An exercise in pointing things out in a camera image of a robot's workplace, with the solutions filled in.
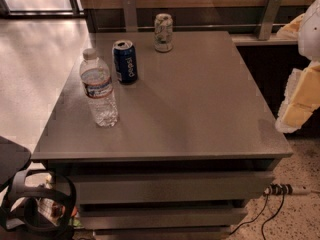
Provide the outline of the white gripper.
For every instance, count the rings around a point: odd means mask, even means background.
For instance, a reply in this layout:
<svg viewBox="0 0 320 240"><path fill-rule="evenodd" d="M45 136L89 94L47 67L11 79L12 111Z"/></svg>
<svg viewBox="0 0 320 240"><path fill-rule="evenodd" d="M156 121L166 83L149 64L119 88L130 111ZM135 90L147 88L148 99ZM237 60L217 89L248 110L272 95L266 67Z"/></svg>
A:
<svg viewBox="0 0 320 240"><path fill-rule="evenodd" d="M315 0L305 14L281 27L276 36L298 38L299 54L310 61L320 60L320 0ZM288 77L275 127L282 133L299 130L320 107L320 63L311 62L304 70L294 68Z"/></svg>

